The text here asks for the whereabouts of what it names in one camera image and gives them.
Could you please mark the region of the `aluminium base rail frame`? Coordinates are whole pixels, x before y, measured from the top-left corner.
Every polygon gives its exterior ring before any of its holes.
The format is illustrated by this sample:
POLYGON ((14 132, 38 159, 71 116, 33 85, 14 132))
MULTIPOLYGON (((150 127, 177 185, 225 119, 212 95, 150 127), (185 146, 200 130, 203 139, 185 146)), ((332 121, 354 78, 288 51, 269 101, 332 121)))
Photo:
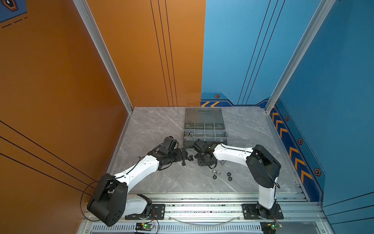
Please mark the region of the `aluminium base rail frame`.
POLYGON ((246 220, 242 204, 255 204, 257 193, 147 194, 153 203, 165 204, 165 218, 155 220, 152 234, 263 234, 260 223, 279 223, 276 234, 334 233, 322 208, 298 188, 278 193, 284 219, 246 220))

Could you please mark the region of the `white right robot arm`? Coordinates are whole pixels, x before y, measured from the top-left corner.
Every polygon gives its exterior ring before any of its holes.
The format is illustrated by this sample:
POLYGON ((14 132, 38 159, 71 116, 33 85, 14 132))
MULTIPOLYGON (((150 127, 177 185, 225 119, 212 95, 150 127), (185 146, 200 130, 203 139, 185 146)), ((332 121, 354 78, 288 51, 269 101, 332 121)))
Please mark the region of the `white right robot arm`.
POLYGON ((281 164, 265 147, 257 144, 252 148, 240 148, 219 142, 209 144, 199 139, 193 149, 200 166, 215 165, 223 160, 247 166, 259 185, 258 208, 270 211, 275 206, 281 164))

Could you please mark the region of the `green circuit board left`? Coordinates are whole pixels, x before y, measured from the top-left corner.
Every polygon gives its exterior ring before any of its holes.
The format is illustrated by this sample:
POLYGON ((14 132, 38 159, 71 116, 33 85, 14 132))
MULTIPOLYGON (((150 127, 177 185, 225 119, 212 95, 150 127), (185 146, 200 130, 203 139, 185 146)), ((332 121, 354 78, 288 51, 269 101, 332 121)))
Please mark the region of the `green circuit board left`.
POLYGON ((135 234, 150 234, 155 228, 155 225, 152 223, 136 223, 134 228, 135 234))

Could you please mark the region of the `grey plastic organizer box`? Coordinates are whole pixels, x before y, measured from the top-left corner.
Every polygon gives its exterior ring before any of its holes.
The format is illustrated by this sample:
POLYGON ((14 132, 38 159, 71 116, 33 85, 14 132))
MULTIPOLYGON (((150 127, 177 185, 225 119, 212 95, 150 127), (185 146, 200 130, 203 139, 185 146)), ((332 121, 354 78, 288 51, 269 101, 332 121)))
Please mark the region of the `grey plastic organizer box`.
POLYGON ((227 144, 227 132, 221 108, 187 107, 184 125, 184 147, 191 148, 200 139, 227 144), (185 137, 191 131, 194 137, 185 137))

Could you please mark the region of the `aluminium corner post left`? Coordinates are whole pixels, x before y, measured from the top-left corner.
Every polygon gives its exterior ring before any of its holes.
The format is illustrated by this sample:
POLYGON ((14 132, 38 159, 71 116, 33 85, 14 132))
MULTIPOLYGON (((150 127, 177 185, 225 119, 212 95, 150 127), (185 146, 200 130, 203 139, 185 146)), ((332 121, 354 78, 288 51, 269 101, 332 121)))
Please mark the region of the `aluminium corner post left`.
POLYGON ((129 114, 133 113, 133 106, 130 98, 126 92, 120 75, 116 69, 114 61, 110 55, 110 52, 104 42, 104 39, 100 33, 100 30, 96 24, 94 16, 89 8, 87 1, 84 0, 73 0, 76 9, 79 12, 81 19, 98 51, 100 58, 107 69, 108 74, 129 114))

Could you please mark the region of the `green circuit board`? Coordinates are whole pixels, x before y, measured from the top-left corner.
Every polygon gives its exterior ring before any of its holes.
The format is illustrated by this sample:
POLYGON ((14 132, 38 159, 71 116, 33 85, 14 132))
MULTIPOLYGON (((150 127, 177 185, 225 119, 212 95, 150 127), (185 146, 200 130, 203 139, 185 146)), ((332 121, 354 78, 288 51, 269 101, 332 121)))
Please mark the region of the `green circuit board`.
POLYGON ((264 234, 275 234, 278 229, 283 228, 279 223, 260 223, 261 230, 264 234))
POLYGON ((155 225, 152 223, 136 223, 134 228, 135 234, 150 234, 155 228, 155 225))

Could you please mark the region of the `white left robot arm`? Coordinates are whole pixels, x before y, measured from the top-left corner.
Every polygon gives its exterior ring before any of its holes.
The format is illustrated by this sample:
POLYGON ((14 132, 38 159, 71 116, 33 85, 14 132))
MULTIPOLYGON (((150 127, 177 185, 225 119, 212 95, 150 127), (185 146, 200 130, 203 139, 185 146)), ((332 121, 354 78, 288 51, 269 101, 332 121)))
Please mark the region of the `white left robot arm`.
POLYGON ((188 158, 185 148, 172 136, 164 139, 130 168, 114 175, 106 173, 95 183, 87 210, 108 227, 116 224, 122 217, 137 215, 142 219, 152 215, 152 200, 143 194, 128 196, 132 188, 147 176, 168 168, 173 163, 188 158))

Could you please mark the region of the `aluminium corner post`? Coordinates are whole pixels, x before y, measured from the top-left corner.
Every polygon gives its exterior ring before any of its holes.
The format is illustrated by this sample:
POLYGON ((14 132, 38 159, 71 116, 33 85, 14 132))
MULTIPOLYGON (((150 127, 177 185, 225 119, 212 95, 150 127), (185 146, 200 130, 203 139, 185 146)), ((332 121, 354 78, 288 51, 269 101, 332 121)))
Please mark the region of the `aluminium corner post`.
POLYGON ((270 114, 271 110, 275 106, 277 100, 279 99, 280 95, 282 94, 283 90, 287 86, 289 80, 291 79, 292 75, 294 74, 296 68, 298 67, 299 63, 301 62, 302 58, 304 57, 306 51, 308 50, 311 42, 313 41, 314 37, 318 33, 320 27, 322 26, 323 22, 325 21, 327 15, 329 14, 331 8, 335 4, 335 0, 322 0, 315 13, 313 14, 303 36, 301 37, 290 61, 288 62, 284 72, 282 73, 275 89, 273 90, 272 95, 265 107, 265 112, 270 114))
POLYGON ((100 30, 96 24, 94 16, 89 8, 87 1, 84 0, 73 0, 76 9, 79 12, 81 19, 98 51, 100 58, 107 69, 108 74, 129 114, 133 113, 133 106, 130 98, 126 92, 120 75, 116 69, 114 61, 110 55, 110 52, 104 42, 104 39, 100 33, 100 30))

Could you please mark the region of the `green circuit board right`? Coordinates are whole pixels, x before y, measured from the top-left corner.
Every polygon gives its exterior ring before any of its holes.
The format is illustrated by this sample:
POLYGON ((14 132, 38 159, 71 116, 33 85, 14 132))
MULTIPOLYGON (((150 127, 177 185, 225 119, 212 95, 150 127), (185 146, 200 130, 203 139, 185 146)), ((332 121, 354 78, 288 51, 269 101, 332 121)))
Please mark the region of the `green circuit board right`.
POLYGON ((264 234, 275 234, 278 229, 283 228, 279 223, 260 223, 261 230, 264 234))

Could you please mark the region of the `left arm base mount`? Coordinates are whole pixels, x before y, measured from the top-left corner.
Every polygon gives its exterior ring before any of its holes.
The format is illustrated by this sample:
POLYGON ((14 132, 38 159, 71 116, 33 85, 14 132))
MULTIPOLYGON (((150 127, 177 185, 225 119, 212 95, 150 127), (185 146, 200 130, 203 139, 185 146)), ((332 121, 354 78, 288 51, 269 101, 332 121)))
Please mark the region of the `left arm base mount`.
POLYGON ((125 220, 163 220, 165 218, 165 204, 153 203, 143 194, 130 194, 127 197, 123 214, 125 220))

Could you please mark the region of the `aluminium corner post right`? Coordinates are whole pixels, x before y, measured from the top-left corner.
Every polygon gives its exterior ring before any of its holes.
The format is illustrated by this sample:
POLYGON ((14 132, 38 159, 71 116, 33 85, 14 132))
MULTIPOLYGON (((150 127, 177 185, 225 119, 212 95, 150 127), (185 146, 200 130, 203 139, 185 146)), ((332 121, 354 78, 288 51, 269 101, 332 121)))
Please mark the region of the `aluminium corner post right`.
POLYGON ((265 107, 265 112, 270 114, 271 110, 275 106, 277 100, 279 99, 280 95, 282 94, 283 90, 287 86, 289 80, 291 79, 292 75, 294 74, 296 68, 298 67, 299 63, 301 62, 302 58, 304 57, 306 51, 308 50, 311 42, 313 41, 314 37, 318 33, 320 27, 322 26, 323 22, 325 21, 327 15, 329 14, 331 8, 335 4, 335 0, 322 0, 315 13, 313 14, 303 36, 301 37, 290 61, 288 62, 284 72, 282 73, 275 89, 273 90, 272 95, 265 107))

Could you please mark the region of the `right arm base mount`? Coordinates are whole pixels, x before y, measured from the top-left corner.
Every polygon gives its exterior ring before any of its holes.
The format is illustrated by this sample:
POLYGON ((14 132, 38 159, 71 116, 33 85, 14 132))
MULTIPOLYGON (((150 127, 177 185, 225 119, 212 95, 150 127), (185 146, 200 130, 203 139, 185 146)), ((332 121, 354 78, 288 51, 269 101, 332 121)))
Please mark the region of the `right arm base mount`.
POLYGON ((246 220, 260 220, 260 219, 274 219, 282 220, 284 219, 283 212, 280 208, 278 202, 275 202, 273 207, 267 209, 257 204, 242 204, 243 217, 246 220))

